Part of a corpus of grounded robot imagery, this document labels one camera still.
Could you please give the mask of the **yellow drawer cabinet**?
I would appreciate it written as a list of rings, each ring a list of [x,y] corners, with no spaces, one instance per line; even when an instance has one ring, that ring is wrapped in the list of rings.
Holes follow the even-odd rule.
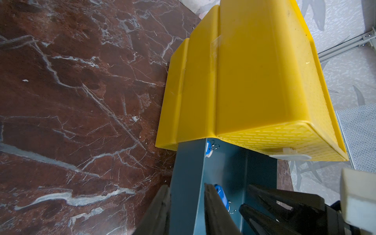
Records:
[[[155,146],[206,138],[282,160],[349,159],[296,1],[221,1],[172,55]]]

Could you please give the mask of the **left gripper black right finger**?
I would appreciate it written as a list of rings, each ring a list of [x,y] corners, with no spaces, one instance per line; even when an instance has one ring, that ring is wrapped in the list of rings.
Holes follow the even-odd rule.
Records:
[[[241,235],[214,185],[204,184],[205,228],[207,235]]]

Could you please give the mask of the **blue drawer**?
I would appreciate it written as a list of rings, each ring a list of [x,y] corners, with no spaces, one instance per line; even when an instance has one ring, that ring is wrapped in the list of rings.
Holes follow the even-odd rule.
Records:
[[[220,148],[210,158],[205,157],[207,139],[183,142],[178,145],[170,183],[171,235],[204,235],[204,184],[220,185],[236,209],[230,217],[244,235],[254,231],[239,212],[242,204],[270,215],[247,190],[257,184],[269,189],[277,188],[277,160],[266,155],[238,147],[219,139]]]

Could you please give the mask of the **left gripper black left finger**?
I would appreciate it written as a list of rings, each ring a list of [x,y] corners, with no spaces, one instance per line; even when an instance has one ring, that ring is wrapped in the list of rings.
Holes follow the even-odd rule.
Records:
[[[170,188],[168,185],[162,185],[133,235],[168,235],[170,208]]]

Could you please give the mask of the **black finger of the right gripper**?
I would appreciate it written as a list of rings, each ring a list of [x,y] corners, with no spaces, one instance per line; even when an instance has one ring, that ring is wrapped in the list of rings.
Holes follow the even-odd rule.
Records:
[[[269,189],[261,185],[248,185],[250,194],[262,199],[283,202],[291,207],[304,206],[314,211],[324,211],[326,204],[322,197],[316,194]]]
[[[256,235],[299,235],[298,232],[246,204],[240,206],[239,212]]]

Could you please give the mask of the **keys with blue tag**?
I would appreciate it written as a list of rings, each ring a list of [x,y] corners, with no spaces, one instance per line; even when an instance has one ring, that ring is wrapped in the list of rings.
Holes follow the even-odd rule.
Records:
[[[223,205],[225,206],[226,210],[230,213],[230,214],[234,214],[237,210],[236,209],[231,209],[231,201],[227,198],[226,196],[226,193],[224,191],[224,189],[218,185],[218,184],[215,184],[214,185],[214,188],[217,192],[217,194],[219,195]]]

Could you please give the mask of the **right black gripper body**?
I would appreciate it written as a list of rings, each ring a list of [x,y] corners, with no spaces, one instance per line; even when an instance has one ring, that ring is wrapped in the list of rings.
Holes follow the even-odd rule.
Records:
[[[301,235],[366,235],[356,226],[347,224],[340,211],[324,204],[317,209],[298,206],[293,209],[294,230]]]

